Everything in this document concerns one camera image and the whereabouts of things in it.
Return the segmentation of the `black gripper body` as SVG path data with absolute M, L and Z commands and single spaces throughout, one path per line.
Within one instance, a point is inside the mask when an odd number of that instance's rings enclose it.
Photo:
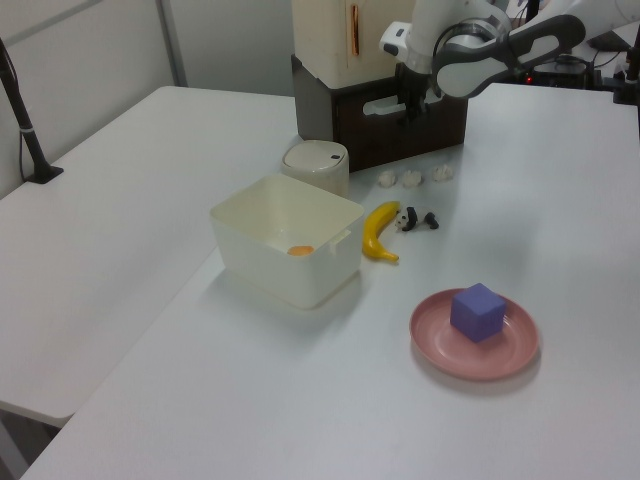
M 416 73 L 404 63 L 398 63 L 395 67 L 395 82 L 399 103 L 405 106 L 421 106 L 431 87 L 431 75 Z

